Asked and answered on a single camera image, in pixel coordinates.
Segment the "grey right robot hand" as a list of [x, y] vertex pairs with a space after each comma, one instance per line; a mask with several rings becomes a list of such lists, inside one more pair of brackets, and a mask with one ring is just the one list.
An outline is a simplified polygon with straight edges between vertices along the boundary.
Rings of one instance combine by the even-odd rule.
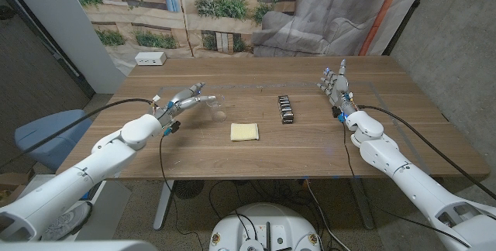
[[343, 118], [356, 112], [358, 108], [352, 103], [349, 83], [345, 76], [346, 60], [341, 61], [337, 73], [329, 68], [326, 68], [322, 73], [323, 77], [317, 86], [328, 96], [332, 106], [341, 111]]

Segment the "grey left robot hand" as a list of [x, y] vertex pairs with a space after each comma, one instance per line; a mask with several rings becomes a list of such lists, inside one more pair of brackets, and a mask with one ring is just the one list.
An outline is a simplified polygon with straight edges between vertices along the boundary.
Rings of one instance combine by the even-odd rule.
[[155, 118], [165, 126], [183, 111], [193, 108], [200, 102], [216, 100], [214, 95], [201, 96], [201, 89], [204, 86], [205, 83], [200, 82], [178, 92], [164, 107], [155, 111]]

